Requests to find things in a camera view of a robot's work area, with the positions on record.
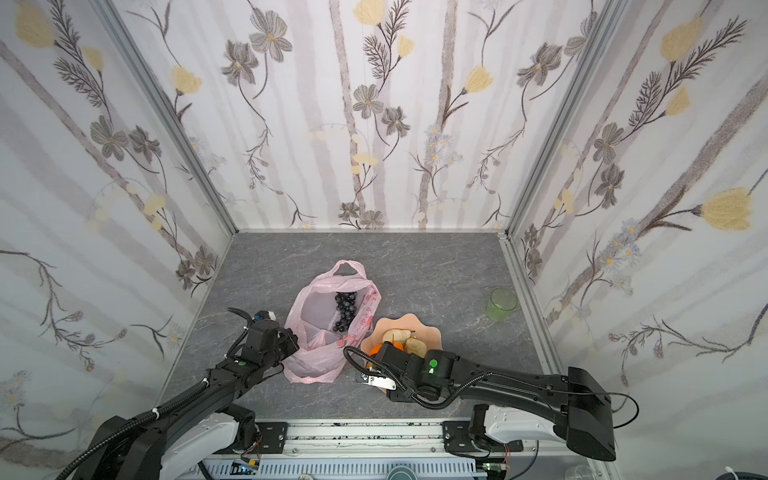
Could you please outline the pale yellow fake fruit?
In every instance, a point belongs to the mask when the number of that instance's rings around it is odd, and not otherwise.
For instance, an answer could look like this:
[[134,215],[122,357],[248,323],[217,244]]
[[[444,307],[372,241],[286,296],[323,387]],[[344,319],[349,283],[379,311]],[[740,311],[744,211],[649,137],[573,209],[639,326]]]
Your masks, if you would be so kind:
[[405,351],[408,354],[416,355],[420,358],[424,358],[428,352],[427,345],[417,338],[408,338],[405,343]]

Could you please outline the pink scalloped bowl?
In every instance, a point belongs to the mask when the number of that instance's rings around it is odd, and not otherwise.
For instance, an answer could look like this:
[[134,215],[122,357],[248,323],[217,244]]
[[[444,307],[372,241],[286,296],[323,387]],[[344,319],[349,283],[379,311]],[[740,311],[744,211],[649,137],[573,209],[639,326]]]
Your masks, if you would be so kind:
[[392,342],[407,353],[423,357],[428,350],[441,350],[442,334],[436,327],[424,325],[414,314],[398,319],[379,319],[371,335],[365,338],[361,350],[376,353],[384,342]]

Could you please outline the beige fake potato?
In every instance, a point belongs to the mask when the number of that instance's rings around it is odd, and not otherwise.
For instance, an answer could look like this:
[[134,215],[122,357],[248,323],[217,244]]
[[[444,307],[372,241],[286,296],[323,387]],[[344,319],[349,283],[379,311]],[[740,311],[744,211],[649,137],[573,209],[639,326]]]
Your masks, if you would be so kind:
[[390,329],[382,335],[383,342],[399,341],[405,343],[412,337],[413,332],[408,329]]

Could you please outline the orange fake fruit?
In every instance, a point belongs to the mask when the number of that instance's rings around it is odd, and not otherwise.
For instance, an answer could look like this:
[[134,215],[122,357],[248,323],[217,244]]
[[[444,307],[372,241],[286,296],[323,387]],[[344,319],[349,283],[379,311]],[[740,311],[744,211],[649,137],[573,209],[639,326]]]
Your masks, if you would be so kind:
[[[404,344],[403,344],[402,342],[399,342],[399,341],[391,341],[391,342],[390,342],[390,344],[391,344],[391,345],[393,345],[393,346],[394,346],[396,349],[398,349],[398,350],[400,350],[400,351],[404,351],[404,350],[405,350]],[[375,357],[375,356],[376,356],[376,355],[377,355],[377,354],[378,354],[378,353],[381,351],[381,349],[383,348],[383,346],[384,346],[384,344],[383,344],[383,343],[381,343],[381,344],[378,344],[378,345],[374,346],[374,347],[373,347],[373,348],[372,348],[372,349],[371,349],[371,350],[368,352],[368,355],[369,355],[369,356],[371,356],[371,357]]]

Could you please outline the pink plastic bag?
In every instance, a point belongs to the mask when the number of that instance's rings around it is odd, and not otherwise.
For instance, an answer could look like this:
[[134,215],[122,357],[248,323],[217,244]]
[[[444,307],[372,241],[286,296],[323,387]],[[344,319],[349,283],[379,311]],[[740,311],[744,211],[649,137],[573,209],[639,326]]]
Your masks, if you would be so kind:
[[[346,332],[334,332],[339,319],[337,292],[356,292],[356,316]],[[315,277],[297,295],[285,326],[298,337],[299,350],[284,361],[284,375],[292,384],[330,384],[341,374],[346,346],[359,347],[372,331],[381,302],[378,287],[365,267],[353,260],[340,260]]]

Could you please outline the dark fake grape bunch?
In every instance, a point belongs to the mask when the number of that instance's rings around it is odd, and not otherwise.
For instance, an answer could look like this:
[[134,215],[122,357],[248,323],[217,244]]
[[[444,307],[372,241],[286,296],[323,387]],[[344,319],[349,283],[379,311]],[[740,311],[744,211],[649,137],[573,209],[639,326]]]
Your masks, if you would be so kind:
[[356,292],[336,293],[336,310],[339,313],[339,319],[333,325],[334,332],[346,332],[351,326],[357,313],[356,298]]

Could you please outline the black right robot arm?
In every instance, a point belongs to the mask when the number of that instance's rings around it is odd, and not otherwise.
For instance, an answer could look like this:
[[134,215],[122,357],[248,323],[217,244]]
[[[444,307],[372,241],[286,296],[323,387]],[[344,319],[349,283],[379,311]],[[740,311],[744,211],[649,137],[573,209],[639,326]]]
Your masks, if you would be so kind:
[[343,348],[345,360],[358,372],[391,380],[393,402],[415,403],[443,410],[457,399],[488,406],[511,407],[552,424],[552,433],[574,453],[593,460],[617,459],[612,398],[631,396],[605,390],[586,370],[570,367],[565,375],[531,374],[492,368],[443,350],[424,357],[384,343],[368,355],[357,347]]

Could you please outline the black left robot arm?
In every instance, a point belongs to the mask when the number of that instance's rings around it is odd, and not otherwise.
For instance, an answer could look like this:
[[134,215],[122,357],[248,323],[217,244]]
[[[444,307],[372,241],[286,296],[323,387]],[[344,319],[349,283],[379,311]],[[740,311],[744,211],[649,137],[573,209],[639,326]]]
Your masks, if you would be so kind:
[[234,314],[246,325],[224,359],[172,399],[130,419],[104,422],[61,479],[175,478],[221,450],[254,450],[264,435],[237,400],[277,374],[298,349],[298,337],[270,311]]

